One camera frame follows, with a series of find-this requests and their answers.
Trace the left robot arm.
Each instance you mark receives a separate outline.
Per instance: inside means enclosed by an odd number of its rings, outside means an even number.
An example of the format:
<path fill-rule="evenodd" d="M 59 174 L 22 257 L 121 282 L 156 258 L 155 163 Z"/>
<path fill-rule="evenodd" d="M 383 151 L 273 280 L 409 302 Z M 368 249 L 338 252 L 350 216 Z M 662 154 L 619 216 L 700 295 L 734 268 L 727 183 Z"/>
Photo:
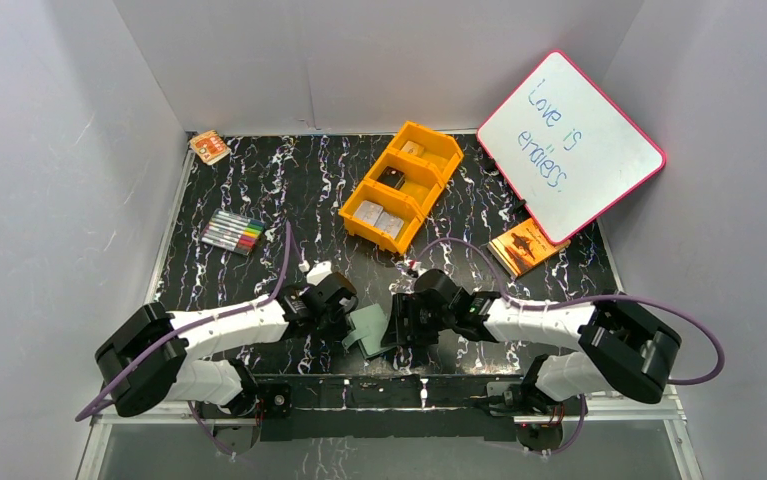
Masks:
<path fill-rule="evenodd" d="M 339 272 L 311 275 L 275 296 L 204 311 L 169 311 L 162 303 L 140 307 L 96 351 L 106 398 L 124 418 L 163 402 L 212 404 L 246 416 L 265 390 L 241 361 L 214 354 L 254 344 L 316 334 L 346 335 L 356 288 Z"/>

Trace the yellow three-compartment bin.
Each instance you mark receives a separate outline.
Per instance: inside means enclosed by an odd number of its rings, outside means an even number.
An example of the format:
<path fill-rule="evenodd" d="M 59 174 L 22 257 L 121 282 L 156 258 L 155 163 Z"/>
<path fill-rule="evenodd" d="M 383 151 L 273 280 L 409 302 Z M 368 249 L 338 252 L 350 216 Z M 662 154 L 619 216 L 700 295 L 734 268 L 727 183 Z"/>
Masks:
<path fill-rule="evenodd" d="M 463 158 L 453 136 L 404 123 L 340 208 L 347 233 L 405 254 Z"/>

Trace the green card holder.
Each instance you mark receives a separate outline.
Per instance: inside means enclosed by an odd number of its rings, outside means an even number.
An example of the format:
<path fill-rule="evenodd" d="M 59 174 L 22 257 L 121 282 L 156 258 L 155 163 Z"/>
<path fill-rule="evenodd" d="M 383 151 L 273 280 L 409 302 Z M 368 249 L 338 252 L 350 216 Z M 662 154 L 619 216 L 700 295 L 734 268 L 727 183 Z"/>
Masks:
<path fill-rule="evenodd" d="M 366 360 L 374 359 L 390 347 L 382 345 L 389 319 L 379 304 L 372 304 L 351 312 L 347 316 L 348 334 L 341 341 L 348 350 L 358 345 Z"/>

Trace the silver card stack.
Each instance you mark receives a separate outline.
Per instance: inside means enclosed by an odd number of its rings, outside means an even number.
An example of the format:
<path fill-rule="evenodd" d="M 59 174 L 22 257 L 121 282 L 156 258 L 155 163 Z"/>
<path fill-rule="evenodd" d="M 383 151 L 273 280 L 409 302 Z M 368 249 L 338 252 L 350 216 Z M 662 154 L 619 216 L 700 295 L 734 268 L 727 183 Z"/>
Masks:
<path fill-rule="evenodd" d="M 369 200 L 363 200 L 356 208 L 353 217 L 361 223 L 374 226 L 383 213 L 384 208 L 381 205 Z"/>

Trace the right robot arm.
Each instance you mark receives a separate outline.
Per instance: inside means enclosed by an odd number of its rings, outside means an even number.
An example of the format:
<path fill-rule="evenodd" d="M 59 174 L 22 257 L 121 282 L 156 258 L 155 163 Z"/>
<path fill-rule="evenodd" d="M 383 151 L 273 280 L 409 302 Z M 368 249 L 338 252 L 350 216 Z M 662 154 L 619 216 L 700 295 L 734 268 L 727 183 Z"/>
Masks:
<path fill-rule="evenodd" d="M 655 404 L 682 342 L 658 317 L 618 295 L 569 307 L 516 304 L 496 291 L 469 293 L 432 269 L 418 276 L 412 292 L 393 296 L 381 343 L 432 345 L 444 330 L 475 342 L 530 341 L 567 349 L 565 355 L 535 359 L 513 395 L 536 414 L 599 391 Z"/>

